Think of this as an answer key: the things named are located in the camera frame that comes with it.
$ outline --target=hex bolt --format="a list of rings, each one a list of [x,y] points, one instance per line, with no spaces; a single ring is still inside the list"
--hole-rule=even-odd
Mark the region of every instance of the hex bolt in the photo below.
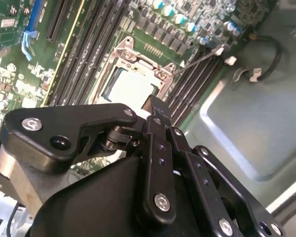
[[[156,194],[156,196],[154,196],[154,204],[161,211],[168,212],[170,210],[170,202],[164,194]]]
[[[203,155],[208,156],[208,151],[205,148],[202,148],[201,152],[203,153]]]
[[[43,124],[37,118],[26,118],[22,121],[22,126],[28,131],[37,132],[42,129]]]
[[[273,230],[276,232],[276,234],[278,234],[279,236],[282,235],[281,230],[277,227],[277,225],[275,225],[274,223],[271,223],[271,227],[273,228]]]
[[[124,110],[124,113],[126,113],[128,116],[133,116],[133,113],[128,109]]]
[[[155,121],[157,124],[161,125],[161,121],[158,118],[154,118],[153,121]]]
[[[233,235],[233,231],[232,231],[231,225],[224,218],[222,218],[222,219],[219,220],[219,225],[221,226],[222,231],[227,236],[232,236]]]
[[[182,136],[181,131],[178,130],[177,128],[174,129],[174,132],[175,132],[178,136]]]

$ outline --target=blue capacitor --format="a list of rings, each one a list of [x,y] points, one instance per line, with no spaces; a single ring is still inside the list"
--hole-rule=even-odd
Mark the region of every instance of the blue capacitor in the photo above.
[[[166,6],[162,11],[164,16],[171,16],[174,13],[172,6]]]
[[[237,28],[234,29],[233,32],[232,32],[233,36],[235,36],[235,37],[239,37],[239,36],[241,35],[241,33],[242,33],[242,29],[241,29],[241,27],[237,27]]]
[[[154,9],[159,9],[163,6],[163,0],[153,0],[152,6]]]
[[[207,44],[207,39],[205,38],[205,37],[200,37],[199,39],[198,39],[198,41],[199,41],[199,43],[201,44],[201,45],[206,45]]]
[[[175,17],[174,17],[174,23],[179,25],[179,24],[182,24],[185,20],[185,16],[183,16],[182,14],[177,14]]]
[[[229,31],[229,32],[232,32],[234,31],[234,29],[236,29],[237,25],[236,23],[232,22],[232,21],[226,21],[224,24],[223,24],[224,28]]]
[[[185,29],[187,32],[195,32],[196,31],[196,24],[193,22],[187,23]]]

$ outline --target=blue ram slot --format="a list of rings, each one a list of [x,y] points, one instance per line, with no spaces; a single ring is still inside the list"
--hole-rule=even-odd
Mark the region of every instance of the blue ram slot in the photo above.
[[[31,31],[36,30],[36,26],[39,21],[40,13],[44,7],[44,3],[45,3],[45,0],[36,0],[35,1],[33,9],[32,9],[32,14],[30,17],[30,21],[29,21],[29,24],[26,28],[27,31],[31,32]]]

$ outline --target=black mechanical arm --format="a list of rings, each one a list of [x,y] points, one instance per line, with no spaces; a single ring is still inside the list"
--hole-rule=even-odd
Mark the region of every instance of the black mechanical arm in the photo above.
[[[125,105],[20,109],[0,132],[0,187],[35,217],[33,237],[268,237],[280,224],[151,96]],[[127,152],[75,183],[70,166]]]

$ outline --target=cpu socket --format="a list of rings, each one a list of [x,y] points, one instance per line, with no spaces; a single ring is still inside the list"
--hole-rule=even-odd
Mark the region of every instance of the cpu socket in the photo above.
[[[123,103],[140,109],[151,94],[165,95],[175,70],[174,63],[162,67],[135,51],[134,39],[126,37],[108,57],[89,103]]]

